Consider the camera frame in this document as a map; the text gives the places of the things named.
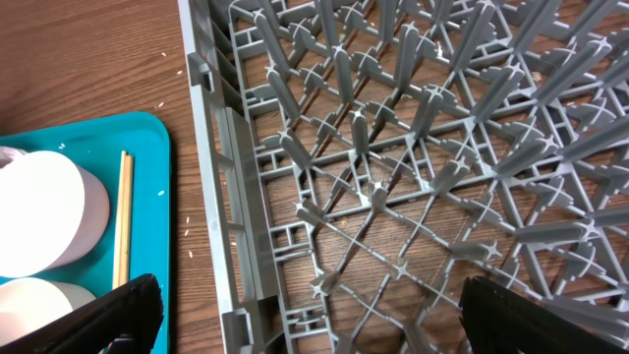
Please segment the wooden stick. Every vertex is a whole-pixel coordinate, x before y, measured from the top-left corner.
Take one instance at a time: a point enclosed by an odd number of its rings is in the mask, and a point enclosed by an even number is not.
[[[129,281],[129,256],[131,251],[131,206],[133,195],[134,158],[125,157],[125,194],[122,208],[122,234],[120,237],[119,285]]]
[[[116,236],[114,239],[114,274],[112,289],[120,285],[120,238],[122,236],[122,209],[125,196],[125,161],[127,152],[122,151],[120,156],[120,178],[118,182],[118,204],[116,206]]]

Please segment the blue tray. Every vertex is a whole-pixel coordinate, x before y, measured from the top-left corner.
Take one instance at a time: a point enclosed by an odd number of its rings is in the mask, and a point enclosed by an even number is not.
[[[111,205],[110,216],[96,247],[72,264],[34,275],[80,285],[97,297],[111,291],[120,153],[124,149],[135,158],[130,278],[152,273],[159,281],[164,322],[153,353],[166,353],[171,171],[170,140],[163,124],[151,114],[131,112],[0,137],[0,146],[61,152],[91,172],[105,186]],[[0,284],[9,280],[0,277]]]

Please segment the black object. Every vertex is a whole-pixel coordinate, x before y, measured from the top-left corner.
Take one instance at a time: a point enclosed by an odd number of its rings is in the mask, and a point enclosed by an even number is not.
[[[148,354],[163,321],[157,279],[144,274],[71,314],[0,347],[0,354]]]
[[[482,276],[465,280],[459,306],[475,354],[628,353]]]

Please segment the white plastic container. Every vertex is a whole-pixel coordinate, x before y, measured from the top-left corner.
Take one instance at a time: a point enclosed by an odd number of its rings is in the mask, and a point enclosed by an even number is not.
[[[91,173],[58,152],[20,156],[0,170],[0,276],[78,260],[108,218],[107,192]]]
[[[58,320],[95,297],[81,286],[36,278],[0,286],[0,346]]]

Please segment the plastic dish rack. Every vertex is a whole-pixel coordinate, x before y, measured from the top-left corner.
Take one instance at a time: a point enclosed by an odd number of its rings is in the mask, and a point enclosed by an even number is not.
[[[471,352],[475,274],[627,347],[629,5],[288,3],[179,0],[225,352]]]

